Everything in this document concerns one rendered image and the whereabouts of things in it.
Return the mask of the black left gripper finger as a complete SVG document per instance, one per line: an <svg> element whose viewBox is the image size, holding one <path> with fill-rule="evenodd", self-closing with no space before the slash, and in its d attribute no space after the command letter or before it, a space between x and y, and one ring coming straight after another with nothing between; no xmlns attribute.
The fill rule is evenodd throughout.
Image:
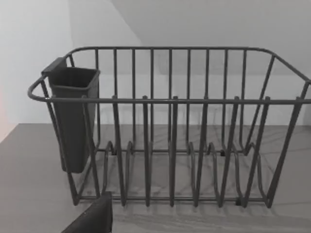
<svg viewBox="0 0 311 233"><path fill-rule="evenodd" d="M104 192L61 233L112 233L112 193Z"/></svg>

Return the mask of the dark grey cutlery holder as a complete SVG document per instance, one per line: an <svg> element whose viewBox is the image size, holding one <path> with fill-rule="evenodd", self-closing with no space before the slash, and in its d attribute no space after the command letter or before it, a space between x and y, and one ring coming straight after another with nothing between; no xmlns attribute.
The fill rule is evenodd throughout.
<svg viewBox="0 0 311 233"><path fill-rule="evenodd" d="M59 57L42 74L48 76L52 95L57 98L99 97L97 69L68 67L66 60ZM62 121L69 171L82 173L89 157L83 106L78 102L59 102L56 118Z"/></svg>

